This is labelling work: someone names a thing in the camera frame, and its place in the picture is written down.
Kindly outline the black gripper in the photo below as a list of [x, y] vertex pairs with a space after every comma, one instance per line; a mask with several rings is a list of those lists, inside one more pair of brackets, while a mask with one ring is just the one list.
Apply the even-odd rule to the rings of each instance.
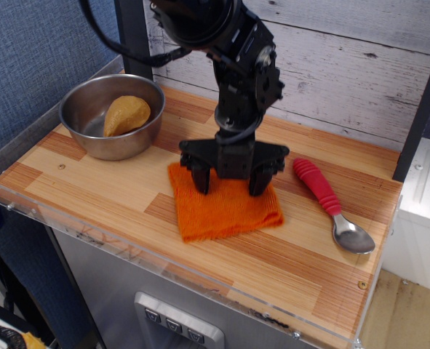
[[272, 177], [284, 170], [285, 157], [290, 150], [284, 145], [264, 143], [247, 138], [230, 145], [221, 145], [214, 139], [183, 140], [180, 164], [191, 171], [196, 189], [207, 195], [210, 173], [221, 179], [250, 179], [251, 196], [260, 196]]

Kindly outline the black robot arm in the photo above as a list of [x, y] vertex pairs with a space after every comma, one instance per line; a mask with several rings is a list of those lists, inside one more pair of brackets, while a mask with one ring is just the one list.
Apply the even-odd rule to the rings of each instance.
[[219, 130], [212, 139], [181, 141], [181, 165], [203, 194], [215, 172], [220, 179], [248, 180], [250, 195], [261, 195], [289, 153], [255, 139], [284, 88], [273, 34], [242, 1], [153, 1], [151, 9], [176, 44], [211, 59], [218, 85]]

